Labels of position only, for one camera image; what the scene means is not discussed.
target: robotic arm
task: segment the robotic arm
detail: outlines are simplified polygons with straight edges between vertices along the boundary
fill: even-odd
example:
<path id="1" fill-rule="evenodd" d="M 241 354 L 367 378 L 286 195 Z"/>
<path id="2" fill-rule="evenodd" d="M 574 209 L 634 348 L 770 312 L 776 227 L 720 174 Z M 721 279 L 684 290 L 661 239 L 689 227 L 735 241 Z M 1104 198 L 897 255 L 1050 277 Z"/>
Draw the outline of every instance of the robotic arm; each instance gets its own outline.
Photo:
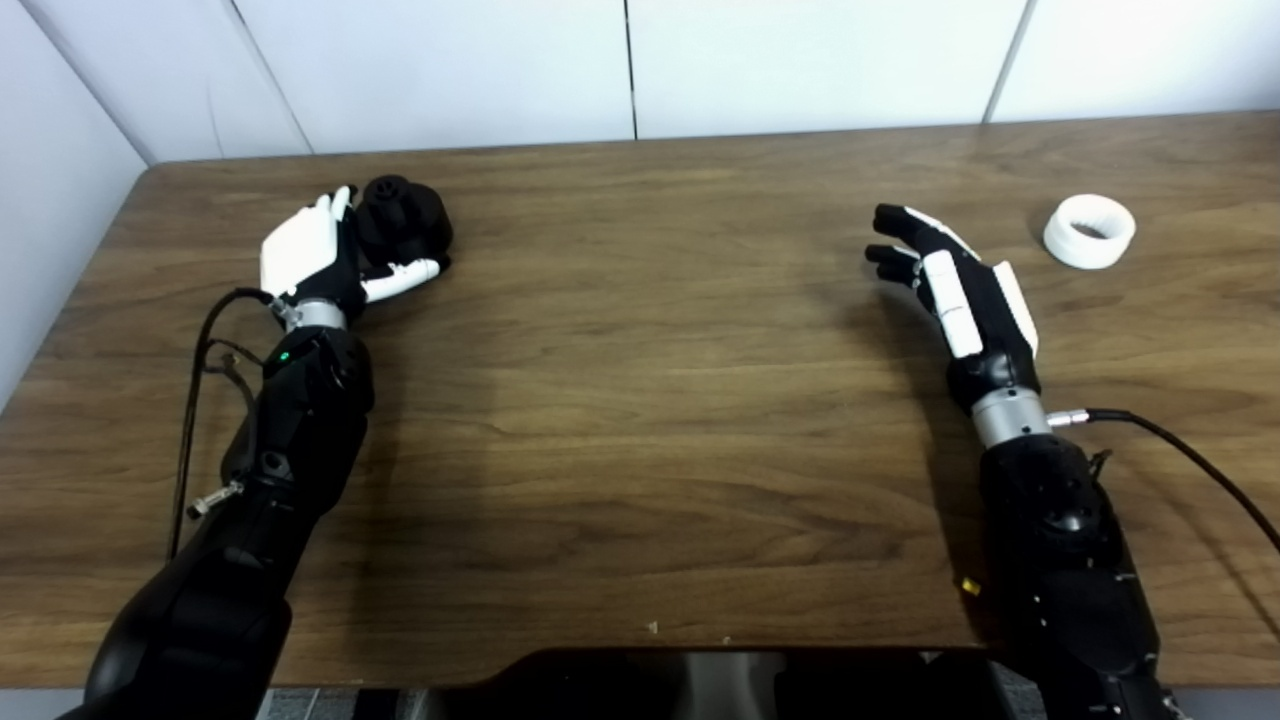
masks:
<path id="1" fill-rule="evenodd" d="M 986 451 L 980 488 L 1001 616 L 1051 720 L 1171 715 L 1160 638 L 1106 492 L 1101 462 L 1056 437 L 1041 406 L 1038 337 L 1009 263 L 988 266 L 938 220 L 876 208 L 877 274 L 913 288 L 942 327 L 951 398 Z"/>
<path id="2" fill-rule="evenodd" d="M 223 487 L 188 510 L 200 528 L 116 618 L 86 703 L 64 720 L 256 715 L 292 621 L 284 594 L 374 405 L 369 351 L 348 323 L 448 266 L 452 228 L 433 191 L 379 178 L 357 211 L 352 195 L 321 196 L 262 242 L 264 300 L 285 336 L 223 459 Z M 361 249 L 376 263 L 364 272 Z"/>

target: prosthetic hand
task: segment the prosthetic hand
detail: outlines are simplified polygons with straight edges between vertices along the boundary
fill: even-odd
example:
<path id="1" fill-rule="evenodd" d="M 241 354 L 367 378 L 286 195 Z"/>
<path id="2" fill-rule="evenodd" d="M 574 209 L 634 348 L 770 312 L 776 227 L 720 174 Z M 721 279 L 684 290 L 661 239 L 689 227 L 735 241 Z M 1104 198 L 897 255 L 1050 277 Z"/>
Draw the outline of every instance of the prosthetic hand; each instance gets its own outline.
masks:
<path id="1" fill-rule="evenodd" d="M 877 274 L 913 288 L 951 351 L 947 387 L 986 452 L 987 556 L 1010 644 L 1051 720 L 1170 717 L 1156 680 L 1160 639 L 1133 560 L 1098 484 L 1101 462 L 1053 436 L 1039 402 L 1038 336 L 1007 263 L 983 264 L 938 220 L 876 208 Z"/>
<path id="2" fill-rule="evenodd" d="M 383 225 L 397 234 L 358 232 L 353 188 L 342 187 L 262 242 L 261 291 L 237 293 L 269 304 L 285 336 L 261 363 L 257 397 L 242 388 L 251 407 L 223 459 L 223 487 L 188 510 L 202 518 L 198 529 L 116 618 L 90 671 L 86 705 L 64 719 L 256 715 L 292 621 L 285 591 L 312 528 L 342 496 L 374 405 L 369 352 L 347 325 L 366 302 L 448 265 L 443 206 L 433 214 L 404 202 L 408 192 L 430 191 L 403 178 L 370 187 L 380 196 L 364 213 L 412 205 Z M 361 247 L 378 263 L 364 272 Z M 214 316 L 197 346 L 196 375 Z"/>

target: electrical wire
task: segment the electrical wire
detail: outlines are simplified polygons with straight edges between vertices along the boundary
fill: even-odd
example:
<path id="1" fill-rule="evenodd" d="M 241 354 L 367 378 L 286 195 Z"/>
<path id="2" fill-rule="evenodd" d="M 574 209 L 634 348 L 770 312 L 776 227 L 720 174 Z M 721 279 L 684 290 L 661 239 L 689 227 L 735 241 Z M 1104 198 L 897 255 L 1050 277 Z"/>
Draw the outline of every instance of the electrical wire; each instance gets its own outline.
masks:
<path id="1" fill-rule="evenodd" d="M 214 306 L 209 309 L 209 314 L 205 315 L 205 323 L 200 327 L 200 334 L 196 337 L 196 350 L 191 361 L 191 383 L 187 387 L 187 405 L 183 410 L 182 418 L 182 439 L 178 446 L 178 478 L 174 483 L 173 491 L 173 516 L 170 518 L 169 524 L 169 551 L 166 561 L 172 561 L 174 556 L 178 555 L 182 514 L 187 502 L 187 479 L 191 471 L 191 443 L 192 433 L 196 428 L 196 405 L 200 400 L 200 378 L 206 372 L 205 361 L 211 345 L 210 334 L 212 333 L 214 323 L 218 320 L 218 316 L 223 313 L 223 310 L 242 297 L 252 297 L 262 305 L 269 305 L 273 300 L 270 295 L 255 287 L 237 287 L 236 290 L 221 296 L 218 302 L 214 302 Z"/>
<path id="2" fill-rule="evenodd" d="M 209 338 L 209 347 L 212 347 L 215 345 L 221 345 L 224 347 L 229 347 L 229 348 L 234 350 L 237 354 L 239 354 L 241 357 L 248 360 L 250 363 L 257 365 L 259 368 L 262 366 L 262 359 L 259 357 L 257 355 L 255 355 L 252 350 L 244 347 L 243 345 L 241 345 L 238 342 L 232 342 L 229 340 L 223 340 L 220 337 L 211 337 L 211 338 Z"/>
<path id="3" fill-rule="evenodd" d="M 1181 438 L 1166 430 L 1165 428 L 1161 428 L 1156 423 L 1152 423 L 1151 420 L 1143 418 L 1142 415 L 1137 415 L 1128 410 L 1089 407 L 1085 409 L 1084 413 L 1088 414 L 1088 419 L 1085 419 L 1087 423 L 1097 423 L 1097 421 L 1133 423 L 1143 428 L 1144 430 L 1155 434 L 1160 439 L 1167 442 L 1169 445 L 1176 447 L 1179 451 L 1181 451 L 1183 455 L 1189 457 L 1192 462 L 1199 465 L 1201 470 L 1208 473 L 1208 477 L 1217 480 L 1217 484 L 1222 486 L 1222 489 L 1230 493 L 1231 497 L 1234 497 L 1235 501 L 1244 507 L 1245 512 L 1248 512 L 1249 516 L 1253 518 L 1253 521 L 1257 523 L 1260 528 L 1262 528 L 1262 532 L 1267 536 L 1267 539 L 1270 539 L 1271 544 L 1276 548 L 1276 552 L 1280 552 L 1280 533 L 1277 533 L 1275 525 L 1272 525 L 1271 521 L 1267 520 L 1267 516 L 1262 514 L 1262 510 L 1258 510 L 1258 506 L 1254 505 L 1252 500 L 1249 500 L 1249 496 L 1244 495 L 1244 491 L 1242 491 L 1239 486 L 1233 483 L 1230 478 L 1228 478 L 1221 470 L 1215 468 L 1213 464 L 1210 462 L 1207 459 L 1204 459 L 1203 455 L 1196 452 L 1196 450 L 1192 446 L 1183 442 Z"/>

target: wooden table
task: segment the wooden table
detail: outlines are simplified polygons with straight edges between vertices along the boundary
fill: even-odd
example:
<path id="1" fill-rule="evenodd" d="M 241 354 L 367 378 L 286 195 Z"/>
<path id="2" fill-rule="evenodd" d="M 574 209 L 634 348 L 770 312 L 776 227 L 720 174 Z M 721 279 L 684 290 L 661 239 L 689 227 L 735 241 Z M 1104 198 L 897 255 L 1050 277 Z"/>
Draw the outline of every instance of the wooden table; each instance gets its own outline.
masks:
<path id="1" fill-rule="evenodd" d="M 448 685 L 543 648 L 974 647 L 978 443 L 942 346 L 861 259 L 878 201 L 1018 268 L 1052 407 L 1138 410 L 1280 519 L 1280 115 L 1235 114 L 151 169 L 0 421 L 0 684 L 73 685 L 160 566 L 189 346 L 315 195 L 435 186 L 454 269 L 371 307 L 371 428 L 300 570 L 279 684 Z M 1059 200 L 1138 237 L 1085 273 Z M 219 334 L 266 348 L 237 309 Z M 206 384 L 195 491 L 241 419 Z M 1155 438 L 1105 482 L 1170 683 L 1280 680 L 1280 559 Z"/>

